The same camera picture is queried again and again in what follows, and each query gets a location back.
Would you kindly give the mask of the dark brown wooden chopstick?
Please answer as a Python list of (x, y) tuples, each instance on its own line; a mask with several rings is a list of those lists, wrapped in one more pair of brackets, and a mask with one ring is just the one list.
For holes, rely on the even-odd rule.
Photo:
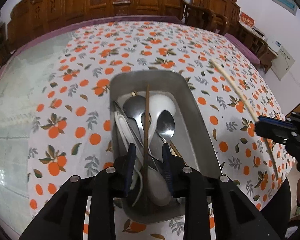
[(145, 103), (145, 126), (144, 126), (144, 147), (143, 147), (143, 215), (148, 213), (148, 130), (149, 130), (149, 85), (146, 87)]

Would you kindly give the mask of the orange print tablecloth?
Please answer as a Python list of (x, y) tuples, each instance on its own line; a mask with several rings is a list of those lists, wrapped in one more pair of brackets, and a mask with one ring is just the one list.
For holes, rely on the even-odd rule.
[[(283, 120), (266, 81), (226, 38), (164, 22), (83, 27), (67, 44), (44, 88), (30, 136), (30, 208), (21, 239), (284, 239), (286, 180), (295, 160), (263, 137), (254, 112)], [(173, 196), (157, 206), (143, 190), (125, 194), (127, 150), (115, 123), (131, 96), (164, 94), (175, 104)]]

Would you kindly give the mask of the wooden side table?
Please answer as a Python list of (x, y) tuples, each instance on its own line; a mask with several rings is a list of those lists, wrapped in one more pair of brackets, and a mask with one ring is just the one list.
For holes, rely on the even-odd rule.
[(277, 53), (268, 46), (265, 40), (241, 23), (238, 23), (236, 38), (260, 60), (258, 65), (264, 68), (265, 73), (270, 70), (273, 60), (277, 59)]

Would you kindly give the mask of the carved wooden sofa bench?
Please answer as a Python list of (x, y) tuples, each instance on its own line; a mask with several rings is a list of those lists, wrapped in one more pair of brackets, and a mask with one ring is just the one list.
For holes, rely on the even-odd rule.
[(10, 50), (48, 32), (95, 18), (126, 15), (175, 16), (183, 0), (21, 0), (7, 25)]

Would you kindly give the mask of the grey wall electrical box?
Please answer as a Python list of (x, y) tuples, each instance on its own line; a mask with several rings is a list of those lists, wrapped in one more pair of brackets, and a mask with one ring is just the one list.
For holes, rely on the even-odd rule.
[(272, 0), (274, 3), (280, 5), (284, 9), (286, 9), (288, 12), (293, 14), (294, 16), (296, 15), (298, 6), (293, 0)]

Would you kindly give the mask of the pale bamboo chopstick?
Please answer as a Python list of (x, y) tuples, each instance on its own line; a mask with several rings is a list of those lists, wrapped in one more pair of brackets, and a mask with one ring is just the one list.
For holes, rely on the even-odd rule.
[(278, 171), (277, 171), (277, 165), (276, 165), (276, 161), (275, 161), (272, 149), (271, 149), (271, 145), (270, 145), (268, 139), (266, 139), (266, 138), (263, 138), (263, 139), (264, 139), (264, 143), (265, 143), (265, 145), (267, 147), (267, 151), (268, 151), (268, 154), (270, 156), (271, 162), (273, 164), (273, 170), (274, 170), (274, 174), (275, 174), (275, 179), (278, 180), (279, 179), (279, 174), (278, 174)]
[(226, 79), (226, 81), (230, 84), (230, 86), (232, 87), (232, 89), (235, 91), (235, 93), (239, 96), (239, 98), (243, 101), (243, 104), (245, 105), (245, 107), (247, 108), (248, 112), (250, 113), (252, 119), (254, 120), (254, 122), (258, 122), (258, 116), (256, 115), (256, 113), (254, 112), (250, 102), (244, 97), (242, 91), (239, 89), (239, 87), (235, 84), (235, 82), (230, 78), (230, 75), (223, 69), (223, 67), (218, 64), (215, 60), (210, 59), (209, 63), (211, 65), (213, 65), (215, 68), (218, 69), (218, 71), (224, 76), (224, 78)]

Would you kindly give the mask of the stainless steel spoon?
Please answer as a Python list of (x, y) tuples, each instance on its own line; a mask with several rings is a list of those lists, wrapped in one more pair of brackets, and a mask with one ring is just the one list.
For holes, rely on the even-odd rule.
[(156, 132), (160, 139), (169, 143), (175, 132), (175, 122), (171, 113), (164, 110), (158, 117)]
[(128, 98), (123, 104), (123, 111), (131, 119), (134, 119), (139, 129), (141, 142), (144, 143), (144, 129), (142, 116), (146, 110), (146, 99), (143, 96), (135, 95)]

